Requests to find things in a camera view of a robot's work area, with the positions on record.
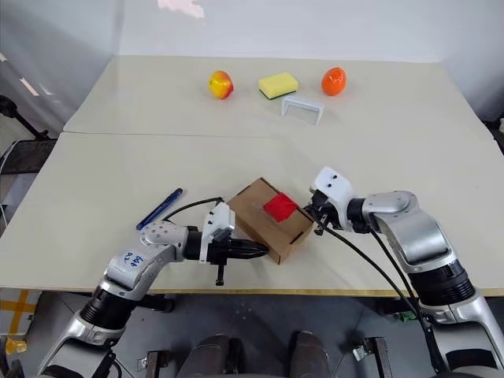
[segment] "cardboard box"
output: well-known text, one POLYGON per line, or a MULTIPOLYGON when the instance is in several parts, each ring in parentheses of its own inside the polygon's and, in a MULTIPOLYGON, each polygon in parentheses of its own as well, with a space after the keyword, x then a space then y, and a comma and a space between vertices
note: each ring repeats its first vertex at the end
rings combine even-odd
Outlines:
POLYGON ((236 225, 252 240, 268 246, 269 256, 278 264, 302 243, 313 226, 311 217, 299 206, 281 222, 267 214, 262 206, 279 193, 268 181, 260 178, 228 202, 236 213, 236 225))

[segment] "red block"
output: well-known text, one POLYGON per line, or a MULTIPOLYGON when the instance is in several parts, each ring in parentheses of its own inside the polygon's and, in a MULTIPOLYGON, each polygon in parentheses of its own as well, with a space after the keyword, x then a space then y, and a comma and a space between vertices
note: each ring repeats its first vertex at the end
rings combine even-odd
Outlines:
POLYGON ((298 205, 284 193, 279 193, 268 203, 262 206, 264 211, 271 215, 275 221, 285 221, 298 208, 298 205))

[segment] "white plastic holder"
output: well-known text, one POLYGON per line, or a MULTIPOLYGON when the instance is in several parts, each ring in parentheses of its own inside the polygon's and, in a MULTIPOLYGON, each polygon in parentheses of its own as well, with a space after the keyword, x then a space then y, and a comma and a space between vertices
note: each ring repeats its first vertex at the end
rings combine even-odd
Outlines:
POLYGON ((306 100, 304 98, 299 98, 295 96, 285 96, 282 100, 282 117, 285 116, 289 106, 297 106, 298 108, 311 110, 317 112, 317 120, 315 121, 315 126, 318 125, 319 120, 322 118, 322 113, 324 112, 324 105, 320 102, 306 100))

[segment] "white table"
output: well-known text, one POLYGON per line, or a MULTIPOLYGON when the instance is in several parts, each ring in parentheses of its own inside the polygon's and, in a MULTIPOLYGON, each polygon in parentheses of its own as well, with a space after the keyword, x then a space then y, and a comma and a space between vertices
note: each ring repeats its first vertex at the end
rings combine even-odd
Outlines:
MULTIPOLYGON (((144 70, 161 64, 154 64, 153 57, 123 59, 144 70)), ((193 66, 180 63, 186 59, 198 61, 168 57, 159 61, 178 61, 177 66, 187 66, 189 73, 193 66)), ((250 76, 257 66, 251 60, 233 62, 250 76)), ((321 67, 315 61, 287 62, 299 65, 299 72, 288 69, 298 79, 302 66, 321 67)), ((167 87, 166 98, 174 101, 171 108, 158 108, 161 103, 154 90, 151 96, 146 90, 146 98, 132 94, 138 106, 155 105, 142 123, 144 129, 139 126, 141 112, 128 106, 125 96, 116 94, 119 101, 107 94, 114 90, 108 83, 113 78, 110 66, 67 124, 69 132, 60 136, 0 239, 0 286, 91 290, 135 224, 176 187, 185 193, 174 207, 215 195, 230 198, 264 176, 304 205, 318 170, 331 165, 361 195, 396 189, 415 192, 458 249, 473 283, 487 295, 504 295, 504 177, 499 175, 504 158, 484 126, 437 65, 341 65, 353 73, 340 98, 325 98, 300 80, 299 95, 307 90, 326 105, 317 127, 293 117, 304 117, 301 113, 281 118, 276 112, 279 101, 264 100, 255 88, 239 87, 229 102, 220 102, 208 96, 203 82, 197 101, 194 88, 177 97, 173 90, 179 88, 167 87), (383 84, 376 77, 378 71, 387 73, 388 87, 376 87, 383 84), (188 111, 185 117, 190 121, 183 127, 181 109, 193 100, 201 113, 188 111), (204 114, 203 124, 198 118, 204 114), (163 122, 170 125, 169 133, 177 135, 156 135, 163 134, 163 122)), ((222 64, 215 68, 225 69, 222 64)), ((152 76, 150 71, 146 70, 147 77, 152 76)), ((231 74, 239 82, 237 74, 231 74)), ((137 87, 146 89, 140 76, 138 82, 137 87)), ((194 208, 174 220, 201 226, 208 209, 194 208)), ((369 236, 347 236, 399 282, 369 236)), ((328 235, 311 235, 282 265, 268 257, 230 261, 222 288, 213 286, 216 273, 216 267, 191 261, 170 265, 153 289, 393 295, 372 268, 328 235)))

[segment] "black cable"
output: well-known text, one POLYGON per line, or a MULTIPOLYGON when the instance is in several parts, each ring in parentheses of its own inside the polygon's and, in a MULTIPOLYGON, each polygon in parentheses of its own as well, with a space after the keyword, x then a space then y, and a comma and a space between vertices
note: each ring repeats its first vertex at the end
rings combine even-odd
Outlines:
POLYGON ((222 197, 215 197, 215 198, 203 199, 203 200, 197 201, 197 202, 192 202, 192 203, 189 203, 185 206, 180 207, 177 210, 173 210, 170 214, 168 214, 162 220, 167 221, 169 218, 173 217, 175 214, 180 213, 181 211, 184 211, 185 209, 189 209, 190 207, 194 207, 197 205, 203 205, 204 203, 209 203, 209 202, 216 202, 216 205, 218 205, 219 203, 224 202, 224 200, 222 199, 222 197))
POLYGON ((399 265, 397 264, 395 259, 392 257, 392 254, 389 252, 388 248, 385 246, 384 242, 382 242, 382 240, 376 234, 376 232, 373 229, 370 229, 370 232, 371 232, 372 237, 375 238, 375 240, 378 242, 378 244, 380 244, 381 249, 387 255, 388 260, 391 262, 391 264, 394 266, 395 270, 397 271, 397 273, 401 277, 401 281, 404 284, 404 286, 406 287, 406 290, 408 291, 409 297, 413 300, 413 306, 415 307, 415 309, 417 309, 417 312, 415 313, 415 315, 417 317, 420 317, 420 307, 417 304, 417 299, 415 298, 415 294, 413 293, 413 289, 411 288, 410 283, 408 282, 408 280, 404 276, 402 269, 399 267, 399 265))
POLYGON ((334 232, 333 230, 328 228, 325 224, 322 224, 321 221, 317 218, 317 215, 315 214, 315 212, 312 212, 311 216, 315 220, 315 222, 319 225, 319 227, 321 227, 324 231, 328 232, 329 234, 333 235, 334 237, 336 237, 337 239, 339 239, 340 241, 342 241, 343 243, 348 245, 352 250, 357 252, 357 254, 359 256, 364 258, 364 260, 366 260, 374 269, 376 269, 378 271, 378 273, 381 274, 381 276, 394 288, 394 290, 397 292, 397 294, 399 295, 401 300, 404 301, 404 303, 409 308, 409 310, 412 313, 415 313, 415 314, 417 313, 417 311, 415 310, 415 308, 413 307, 411 302, 404 296, 401 289, 398 288, 398 286, 394 283, 394 281, 388 276, 388 274, 386 274, 386 272, 384 270, 382 270, 381 267, 378 266, 377 263, 375 263, 367 254, 365 254, 359 248, 357 248, 350 240, 348 240, 344 236, 341 236, 337 232, 334 232))
POLYGON ((117 370, 117 378, 121 378, 123 376, 123 369, 120 368, 120 365, 117 363, 117 360, 114 360, 112 366, 117 370))

